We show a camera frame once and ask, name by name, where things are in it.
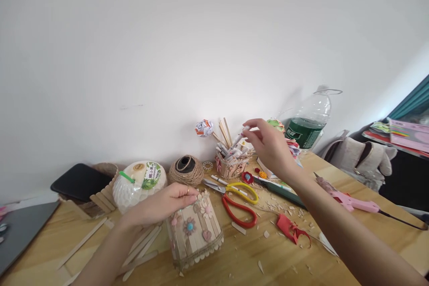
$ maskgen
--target plastic bottle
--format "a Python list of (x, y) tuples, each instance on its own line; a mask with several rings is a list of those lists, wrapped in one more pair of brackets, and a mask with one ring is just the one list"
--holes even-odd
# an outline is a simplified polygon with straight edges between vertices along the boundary
[(329, 94), (332, 91), (337, 90), (329, 89), (327, 85), (320, 85), (317, 91), (303, 102), (297, 114), (290, 120), (285, 137), (295, 139), (304, 152), (313, 146), (329, 120), (331, 113)]

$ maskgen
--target label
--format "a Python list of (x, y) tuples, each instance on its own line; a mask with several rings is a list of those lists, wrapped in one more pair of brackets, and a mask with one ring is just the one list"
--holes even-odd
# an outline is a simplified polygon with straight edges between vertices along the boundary
[(150, 190), (158, 183), (161, 177), (161, 166), (156, 162), (147, 162), (146, 166), (142, 189)]
[(144, 164), (143, 164), (143, 163), (137, 163), (137, 164), (133, 167), (133, 169), (134, 169), (135, 171), (141, 170), (141, 169), (143, 169), (143, 168), (144, 168)]
[(313, 146), (320, 131), (322, 131), (321, 128), (308, 128), (291, 121), (285, 136), (289, 139), (295, 139), (301, 149), (309, 149)]

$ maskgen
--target yellow-handled scissors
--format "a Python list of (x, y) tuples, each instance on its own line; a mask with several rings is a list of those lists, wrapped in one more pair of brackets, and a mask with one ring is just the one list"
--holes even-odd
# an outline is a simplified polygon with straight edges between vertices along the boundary
[[(230, 183), (230, 184), (226, 185), (225, 187), (223, 187), (223, 186), (217, 185), (216, 183), (214, 183), (210, 180), (204, 179), (204, 184), (223, 194), (223, 196), (222, 196), (223, 206), (227, 210), (227, 212), (228, 212), (229, 216), (232, 218), (232, 220), (235, 221), (235, 223), (239, 224), (243, 228), (251, 228), (251, 227), (255, 226), (256, 221), (257, 221), (256, 213), (252, 209), (232, 201), (226, 195), (227, 191), (231, 191), (231, 192), (239, 195), (240, 197), (242, 197), (247, 202), (255, 205), (259, 201), (259, 197), (256, 194), (255, 190), (253, 190), (250, 186), (248, 186), (247, 184), (245, 184), (243, 182)], [(248, 198), (247, 196), (245, 196), (241, 190), (237, 189), (237, 186), (241, 186), (241, 187), (246, 188), (250, 192), (250, 194), (254, 197), (254, 199), (252, 200), (252, 199)], [(253, 217), (253, 220), (251, 222), (244, 222), (244, 221), (241, 221), (238, 218), (236, 218), (233, 215), (233, 213), (231, 212), (231, 210), (229, 209), (228, 203), (250, 213)]]

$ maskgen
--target jute twine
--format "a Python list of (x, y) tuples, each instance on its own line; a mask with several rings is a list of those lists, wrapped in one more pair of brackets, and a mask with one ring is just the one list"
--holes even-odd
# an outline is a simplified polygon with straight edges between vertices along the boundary
[(179, 182), (184, 185), (196, 187), (204, 176), (204, 168), (197, 158), (185, 155), (173, 162), (168, 172), (168, 183)]

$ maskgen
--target white ball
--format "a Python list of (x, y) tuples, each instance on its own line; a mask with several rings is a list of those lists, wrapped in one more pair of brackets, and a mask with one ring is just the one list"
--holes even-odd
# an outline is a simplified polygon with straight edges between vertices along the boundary
[(127, 166), (124, 172), (135, 182), (131, 183), (119, 175), (113, 186), (113, 198), (122, 214), (167, 186), (164, 168), (153, 161), (134, 162)]

